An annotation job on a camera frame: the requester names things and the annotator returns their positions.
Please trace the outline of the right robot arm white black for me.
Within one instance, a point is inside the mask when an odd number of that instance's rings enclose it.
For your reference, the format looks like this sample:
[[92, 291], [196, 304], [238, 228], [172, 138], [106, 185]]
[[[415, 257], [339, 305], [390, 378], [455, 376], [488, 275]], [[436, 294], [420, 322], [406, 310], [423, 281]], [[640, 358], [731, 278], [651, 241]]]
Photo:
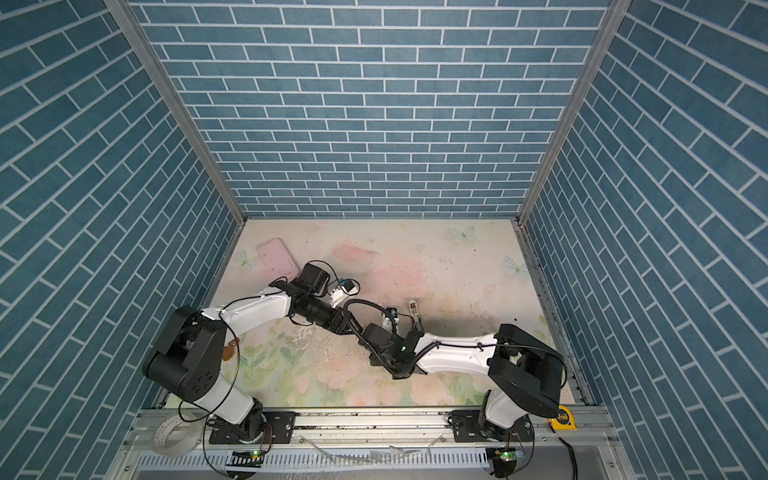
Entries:
[[370, 363], [395, 380], [433, 373], [482, 375], [486, 392], [477, 425], [486, 438], [505, 440], [527, 415], [553, 419], [560, 409], [565, 362], [560, 353], [516, 325], [495, 334], [444, 337], [412, 331], [401, 337], [370, 324], [358, 335]]

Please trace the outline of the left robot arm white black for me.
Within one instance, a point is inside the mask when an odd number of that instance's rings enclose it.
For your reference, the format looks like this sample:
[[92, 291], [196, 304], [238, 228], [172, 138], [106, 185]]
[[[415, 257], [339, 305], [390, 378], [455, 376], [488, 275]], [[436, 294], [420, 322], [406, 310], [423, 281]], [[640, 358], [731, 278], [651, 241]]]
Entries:
[[286, 317], [338, 335], [341, 304], [360, 292], [354, 279], [331, 281], [328, 272], [308, 263], [292, 280], [280, 277], [261, 292], [220, 307], [175, 310], [156, 336], [142, 366], [143, 375], [209, 415], [240, 429], [259, 428], [262, 404], [221, 374], [225, 346], [243, 334]]

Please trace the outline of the pink phone case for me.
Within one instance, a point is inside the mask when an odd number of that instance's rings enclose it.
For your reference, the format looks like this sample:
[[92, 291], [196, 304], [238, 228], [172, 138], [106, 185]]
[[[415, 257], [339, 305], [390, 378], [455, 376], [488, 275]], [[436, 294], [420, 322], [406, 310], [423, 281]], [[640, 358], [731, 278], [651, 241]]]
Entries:
[[262, 272], [268, 279], [286, 277], [292, 280], [299, 274], [299, 267], [280, 238], [259, 244], [256, 253], [261, 260]]

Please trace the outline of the floral table mat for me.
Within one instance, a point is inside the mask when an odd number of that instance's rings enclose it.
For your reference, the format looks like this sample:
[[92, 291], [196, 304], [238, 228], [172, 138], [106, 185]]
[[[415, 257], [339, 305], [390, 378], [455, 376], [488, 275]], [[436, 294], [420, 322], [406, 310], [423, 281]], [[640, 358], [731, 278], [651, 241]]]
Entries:
[[[508, 220], [251, 220], [212, 298], [219, 306], [265, 288], [274, 274], [259, 247], [281, 240], [298, 265], [317, 260], [361, 286], [352, 313], [379, 322], [381, 307], [416, 302], [425, 329], [450, 337], [515, 324], [553, 341], [527, 262]], [[476, 405], [492, 387], [481, 375], [417, 374], [393, 380], [352, 336], [302, 319], [246, 333], [225, 351], [223, 374], [268, 407]]]

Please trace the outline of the yellow tape measure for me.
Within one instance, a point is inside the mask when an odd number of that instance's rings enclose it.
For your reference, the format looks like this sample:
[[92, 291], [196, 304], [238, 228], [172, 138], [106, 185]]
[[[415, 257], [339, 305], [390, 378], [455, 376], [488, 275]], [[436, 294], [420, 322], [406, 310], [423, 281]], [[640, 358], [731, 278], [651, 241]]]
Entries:
[[549, 420], [549, 427], [553, 432], [574, 431], [577, 429], [574, 415], [571, 410], [561, 405], [557, 415]]

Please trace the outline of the clear tape roll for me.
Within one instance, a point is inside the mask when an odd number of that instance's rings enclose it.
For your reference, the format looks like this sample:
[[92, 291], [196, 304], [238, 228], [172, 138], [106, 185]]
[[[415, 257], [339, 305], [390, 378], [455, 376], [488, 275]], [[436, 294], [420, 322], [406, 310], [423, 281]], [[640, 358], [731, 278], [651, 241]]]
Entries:
[[194, 450], [202, 435], [201, 422], [185, 422], [178, 416], [171, 416], [155, 430], [151, 448], [159, 455], [179, 458]]

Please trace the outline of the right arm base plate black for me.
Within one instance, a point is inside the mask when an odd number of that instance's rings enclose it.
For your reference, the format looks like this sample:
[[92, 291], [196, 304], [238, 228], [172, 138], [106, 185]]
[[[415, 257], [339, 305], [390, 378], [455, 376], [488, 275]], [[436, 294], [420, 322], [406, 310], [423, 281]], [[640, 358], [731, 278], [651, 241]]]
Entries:
[[507, 429], [494, 426], [489, 421], [480, 420], [481, 410], [453, 410], [448, 414], [448, 424], [454, 441], [457, 443], [476, 443], [481, 441], [496, 442], [532, 442], [535, 433], [532, 420], [528, 415], [518, 419]]

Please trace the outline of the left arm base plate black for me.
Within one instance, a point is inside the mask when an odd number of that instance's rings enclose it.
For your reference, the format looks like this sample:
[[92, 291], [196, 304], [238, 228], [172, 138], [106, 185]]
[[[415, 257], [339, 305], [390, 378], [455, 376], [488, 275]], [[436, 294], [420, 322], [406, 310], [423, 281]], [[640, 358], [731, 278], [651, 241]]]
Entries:
[[207, 423], [211, 428], [208, 441], [213, 445], [237, 446], [288, 444], [296, 417], [293, 411], [260, 411], [236, 425], [214, 417]]

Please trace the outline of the aluminium rail frame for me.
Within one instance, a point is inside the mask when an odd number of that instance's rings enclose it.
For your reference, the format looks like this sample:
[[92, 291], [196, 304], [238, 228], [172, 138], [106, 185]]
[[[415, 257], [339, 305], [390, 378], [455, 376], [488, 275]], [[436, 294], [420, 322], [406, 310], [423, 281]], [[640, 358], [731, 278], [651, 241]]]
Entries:
[[179, 458], [151, 448], [169, 410], [145, 410], [109, 470], [112, 479], [630, 479], [619, 435], [598, 406], [570, 406], [577, 429], [530, 416], [532, 442], [457, 443], [453, 410], [470, 407], [303, 408], [288, 444], [213, 445], [211, 428]]

